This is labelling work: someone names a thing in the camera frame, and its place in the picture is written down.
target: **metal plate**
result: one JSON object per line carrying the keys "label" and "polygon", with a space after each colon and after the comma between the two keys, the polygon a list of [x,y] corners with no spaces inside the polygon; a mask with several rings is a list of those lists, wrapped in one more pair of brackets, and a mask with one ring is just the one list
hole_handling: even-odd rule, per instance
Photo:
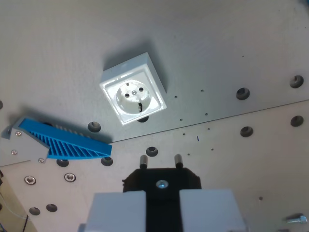
{"label": "metal plate", "polygon": [[[307,100],[308,14],[305,0],[2,0],[0,129],[21,114],[83,133],[97,121],[111,142]],[[144,52],[168,108],[122,127],[102,71]]]}
{"label": "metal plate", "polygon": [[[292,127],[297,115],[305,121]],[[48,159],[44,165],[24,162],[1,170],[26,211],[41,210],[39,216],[30,215],[38,231],[77,231],[87,221],[94,193],[122,191],[122,180],[154,146],[158,155],[148,157],[149,168],[174,167],[174,156],[181,154],[203,189],[233,190],[250,231],[303,232],[308,225],[287,226],[282,219],[309,215],[308,117],[309,101],[304,101],[113,143],[110,167],[93,159],[70,160],[62,168]],[[240,135],[245,126],[254,130],[247,138]],[[65,181],[65,173],[75,174],[76,181]],[[34,186],[25,184],[27,175],[37,179]],[[50,203],[57,205],[56,212],[45,209]]]}

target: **small hole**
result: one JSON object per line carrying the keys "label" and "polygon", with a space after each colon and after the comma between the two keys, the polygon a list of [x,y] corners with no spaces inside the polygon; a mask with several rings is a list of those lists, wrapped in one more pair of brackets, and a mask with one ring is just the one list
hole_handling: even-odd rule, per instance
{"label": "small hole", "polygon": [[249,137],[253,134],[253,128],[252,127],[244,127],[240,130],[240,135],[242,137]]}
{"label": "small hole", "polygon": [[46,209],[49,211],[49,212],[56,212],[58,210],[58,207],[54,204],[48,204],[46,206]]}
{"label": "small hole", "polygon": [[111,157],[104,157],[101,159],[101,164],[103,164],[106,167],[111,166],[113,163],[114,161]]}
{"label": "small hole", "polygon": [[57,159],[57,164],[60,166],[60,167],[67,167],[69,165],[69,161],[67,159]]}
{"label": "small hole", "polygon": [[101,125],[98,122],[90,122],[88,124],[88,130],[92,133],[98,133],[101,130]]}
{"label": "small hole", "polygon": [[304,78],[300,75],[297,75],[294,78],[292,78],[292,80],[290,80],[290,86],[292,88],[299,88],[303,85],[303,83],[304,83]]}
{"label": "small hole", "polygon": [[141,119],[139,119],[139,120],[137,120],[137,121],[138,121],[138,122],[147,122],[148,119],[149,119],[149,116],[143,117],[143,118],[141,118]]}
{"label": "small hole", "polygon": [[37,215],[39,215],[41,213],[41,211],[38,208],[36,208],[36,207],[32,207],[32,208],[29,209],[29,213],[31,213],[32,215],[37,216]]}
{"label": "small hole", "polygon": [[236,93],[236,97],[239,100],[246,100],[249,96],[250,91],[247,88],[240,88]]}
{"label": "small hole", "polygon": [[291,119],[292,127],[299,127],[304,122],[304,118],[302,116],[295,116]]}
{"label": "small hole", "polygon": [[146,154],[147,156],[155,157],[158,154],[158,149],[155,148],[154,146],[151,146],[146,149]]}

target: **metal pin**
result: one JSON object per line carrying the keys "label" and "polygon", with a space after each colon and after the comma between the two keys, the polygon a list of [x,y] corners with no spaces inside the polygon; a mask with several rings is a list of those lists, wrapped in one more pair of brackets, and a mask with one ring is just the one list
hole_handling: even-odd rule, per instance
{"label": "metal pin", "polygon": [[146,155],[142,155],[140,157],[140,169],[146,169],[148,164],[148,157]]}
{"label": "metal pin", "polygon": [[176,168],[182,168],[183,167],[183,158],[180,154],[177,154],[175,157],[175,165]]}

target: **gray panel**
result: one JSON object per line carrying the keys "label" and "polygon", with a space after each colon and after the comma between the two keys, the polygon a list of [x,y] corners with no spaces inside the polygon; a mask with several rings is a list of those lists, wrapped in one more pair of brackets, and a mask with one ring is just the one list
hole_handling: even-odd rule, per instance
{"label": "gray panel", "polygon": [[[97,121],[111,142],[307,100],[306,79],[289,81],[309,73],[308,13],[305,0],[3,0],[0,129],[20,114],[84,133]],[[102,71],[144,52],[168,108],[122,127]]]}

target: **bolt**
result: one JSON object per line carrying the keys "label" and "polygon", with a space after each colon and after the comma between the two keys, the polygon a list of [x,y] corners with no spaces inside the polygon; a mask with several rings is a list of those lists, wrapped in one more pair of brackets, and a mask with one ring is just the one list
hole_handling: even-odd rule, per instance
{"label": "bolt", "polygon": [[169,183],[166,180],[159,180],[155,184],[159,189],[165,189],[169,186]]}
{"label": "bolt", "polygon": [[300,224],[307,224],[307,218],[302,215],[299,218],[295,219],[289,219],[286,221],[287,224],[292,224],[292,223],[300,223]]}

